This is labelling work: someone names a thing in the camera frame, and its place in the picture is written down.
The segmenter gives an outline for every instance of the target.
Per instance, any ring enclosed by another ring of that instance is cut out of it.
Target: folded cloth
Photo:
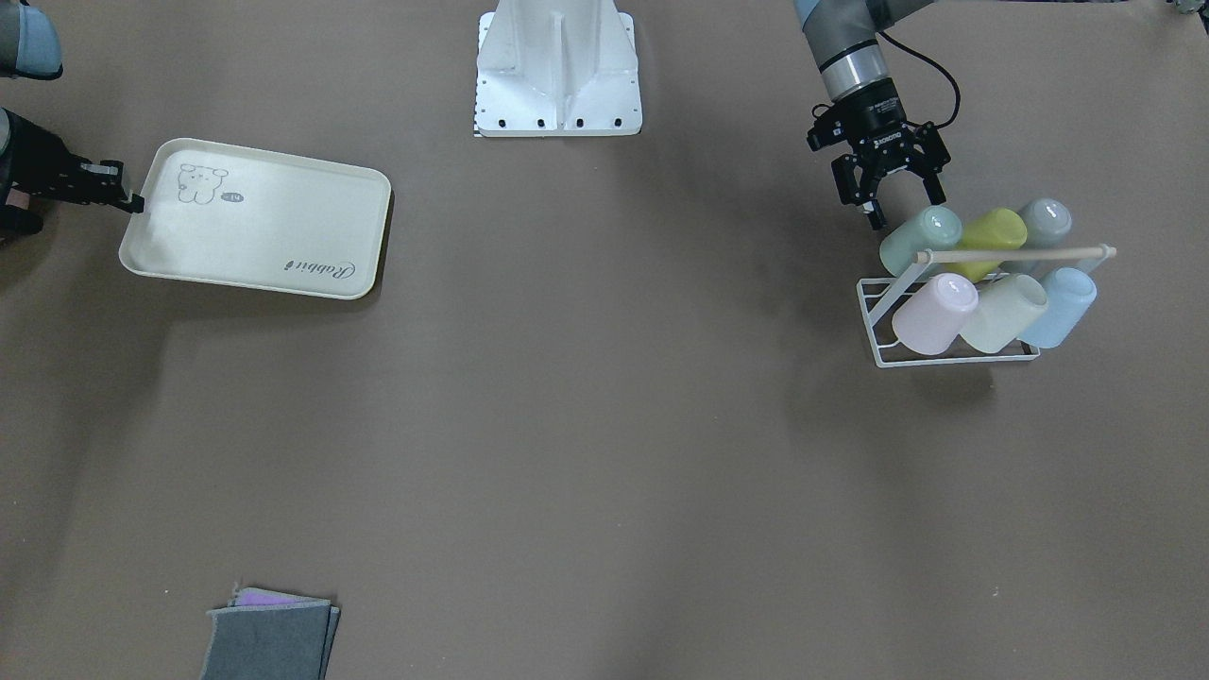
[[[242,588],[214,621],[202,680],[323,680],[340,607],[330,600]]]

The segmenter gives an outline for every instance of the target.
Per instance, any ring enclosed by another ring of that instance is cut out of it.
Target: yellow cup
[[[983,217],[967,223],[958,242],[958,250],[1018,250],[1029,237],[1029,227],[1020,215],[1007,208],[995,208]],[[973,281],[987,278],[1002,260],[996,263],[954,263],[948,270]]]

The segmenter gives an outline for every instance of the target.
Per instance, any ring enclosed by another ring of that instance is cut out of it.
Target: white wire rack
[[[864,318],[864,330],[873,350],[873,362],[878,368],[899,368],[908,365],[944,365],[993,362],[1031,362],[1041,356],[1041,350],[1014,340],[995,355],[983,355],[966,345],[961,339],[954,342],[948,352],[938,357],[925,357],[904,347],[889,328],[889,323],[879,325],[890,311],[903,298],[914,295],[922,283],[924,272],[935,264],[983,263],[983,261],[1053,261],[1078,260],[1075,266],[1087,273],[1104,261],[1117,257],[1117,249],[1100,244],[1091,248],[1057,248],[1052,250],[921,250],[915,253],[914,261],[897,278],[862,278],[856,284],[856,294],[861,302],[861,316]],[[993,273],[985,281],[1007,276]]]

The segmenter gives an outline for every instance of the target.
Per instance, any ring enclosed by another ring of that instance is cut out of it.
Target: black cable
[[[936,126],[936,129],[943,129],[953,125],[953,121],[958,120],[958,113],[961,111],[961,87],[958,86],[958,80],[953,77],[953,74],[950,74],[949,70],[942,67],[936,59],[929,57],[927,54],[916,52],[915,50],[912,50],[910,47],[903,45],[902,42],[898,42],[893,38],[890,38],[890,34],[887,34],[886,31],[884,30],[879,31],[878,35],[886,39],[886,42],[893,45],[895,47],[902,50],[903,52],[907,52],[912,57],[915,57],[916,59],[941,71],[941,75],[943,75],[944,79],[949,81],[949,85],[953,86],[953,114],[949,115],[949,120]],[[910,121],[907,121],[907,123],[919,127],[919,123],[914,123]]]

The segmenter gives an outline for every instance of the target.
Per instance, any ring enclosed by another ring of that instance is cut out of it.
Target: rectangular tray
[[[391,180],[199,139],[155,155],[118,249],[134,273],[354,300],[377,278]]]

